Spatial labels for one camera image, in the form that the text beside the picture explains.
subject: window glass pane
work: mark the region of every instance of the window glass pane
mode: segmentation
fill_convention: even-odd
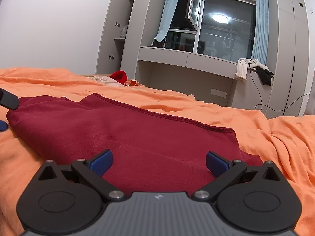
[[[197,53],[237,62],[251,58],[256,6],[236,0],[205,0]]]
[[[168,32],[165,41],[165,48],[193,52],[195,34]]]
[[[178,0],[175,9],[173,21],[171,23],[171,29],[192,30],[191,24],[186,19],[186,8],[188,0]]]
[[[195,22],[196,26],[198,26],[198,19],[199,19],[199,5],[200,0],[193,0],[193,6],[191,10],[191,17]]]

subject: metal screw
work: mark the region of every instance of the metal screw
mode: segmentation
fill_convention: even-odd
[[[200,190],[200,191],[196,191],[194,195],[198,199],[206,199],[210,196],[210,193],[204,190]]]
[[[108,196],[112,199],[121,199],[125,194],[122,191],[111,191]]]

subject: ceiling light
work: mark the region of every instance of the ceiling light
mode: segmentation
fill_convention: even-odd
[[[216,22],[219,22],[219,23],[223,23],[223,24],[229,23],[229,18],[227,16],[224,16],[224,15],[215,14],[215,15],[212,15],[212,18],[213,18],[213,20],[215,20]]]

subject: blue gripper pad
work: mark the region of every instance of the blue gripper pad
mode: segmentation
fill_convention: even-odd
[[[89,169],[99,176],[103,176],[112,164],[113,154],[111,150],[105,150],[86,162]]]
[[[8,129],[8,125],[5,121],[0,120],[0,131],[6,131]]]
[[[229,163],[230,162],[228,160],[213,152],[207,153],[206,166],[215,177],[219,177],[224,172],[227,172],[230,169]]]

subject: orange bedsheet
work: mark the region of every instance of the orange bedsheet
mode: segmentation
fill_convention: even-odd
[[[289,180],[302,204],[296,226],[300,236],[315,231],[315,116],[267,120],[255,110],[222,108],[196,101],[192,95],[146,87],[108,87],[65,69],[12,68],[0,70],[0,87],[19,97],[51,95],[80,101],[97,92],[102,96],[160,112],[235,130],[240,148],[273,160]],[[0,107],[0,119],[7,109]],[[0,235],[19,235],[23,228],[16,202],[40,167],[42,159],[11,129],[0,132]]]

